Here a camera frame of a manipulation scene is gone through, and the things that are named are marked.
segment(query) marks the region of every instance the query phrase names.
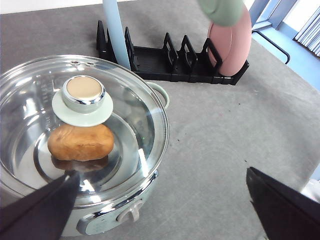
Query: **light blue object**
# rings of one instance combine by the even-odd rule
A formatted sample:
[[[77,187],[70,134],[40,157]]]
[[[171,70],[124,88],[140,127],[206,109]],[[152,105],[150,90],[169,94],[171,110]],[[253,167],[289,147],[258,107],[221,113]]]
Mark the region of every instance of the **light blue object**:
[[[216,25],[231,27],[241,18],[243,0],[198,0],[207,17]]]
[[[131,70],[117,0],[103,0],[102,3],[115,59],[119,65]]]

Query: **lid knob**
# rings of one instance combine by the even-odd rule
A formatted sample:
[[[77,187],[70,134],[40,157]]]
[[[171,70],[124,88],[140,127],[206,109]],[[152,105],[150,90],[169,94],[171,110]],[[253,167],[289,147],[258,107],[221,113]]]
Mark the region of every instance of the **lid knob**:
[[[69,78],[62,86],[63,102],[73,111],[87,114],[95,111],[104,101],[104,85],[91,76]]]
[[[69,78],[52,98],[52,110],[63,122],[77,127],[104,123],[114,103],[105,86],[92,76]]]

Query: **glass lid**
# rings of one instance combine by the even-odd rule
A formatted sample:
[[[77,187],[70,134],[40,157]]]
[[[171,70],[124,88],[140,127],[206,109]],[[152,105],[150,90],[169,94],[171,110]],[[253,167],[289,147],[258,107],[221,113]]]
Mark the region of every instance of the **glass lid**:
[[[98,80],[101,87],[71,93],[97,98],[105,89],[112,99],[110,113],[106,104],[99,106],[106,119],[100,118],[101,125],[86,126],[85,119],[76,117],[78,126],[71,126],[68,118],[55,114],[54,96],[75,76]],[[0,84],[1,183],[17,195],[26,196],[76,170],[75,205],[99,204],[138,188],[160,164],[169,138],[167,116],[157,94],[131,71],[95,57],[62,55],[19,65],[4,73]]]

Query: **cooking pot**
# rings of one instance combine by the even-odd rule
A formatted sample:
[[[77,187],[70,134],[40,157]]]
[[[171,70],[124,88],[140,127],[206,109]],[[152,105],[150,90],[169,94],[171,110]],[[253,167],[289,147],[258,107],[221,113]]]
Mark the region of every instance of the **cooking pot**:
[[[157,168],[169,140],[165,111],[169,96],[159,85],[95,57],[60,55],[32,60],[7,71],[0,80],[4,191],[23,198],[70,170],[51,155],[47,141],[63,119],[68,121],[68,116],[55,114],[53,98],[74,76],[98,80],[110,97],[113,106],[103,124],[111,129],[114,145],[107,164],[94,160],[75,167],[80,172],[79,192],[62,236],[99,234],[128,219],[136,221],[157,181]],[[98,117],[88,119],[94,122]]]

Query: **potato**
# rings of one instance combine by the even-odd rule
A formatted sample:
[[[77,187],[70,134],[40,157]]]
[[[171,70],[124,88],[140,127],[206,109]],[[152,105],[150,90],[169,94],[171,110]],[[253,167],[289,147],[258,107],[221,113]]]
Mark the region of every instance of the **potato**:
[[[105,125],[90,127],[63,124],[48,139],[48,149],[58,160],[102,159],[114,148],[114,136]]]

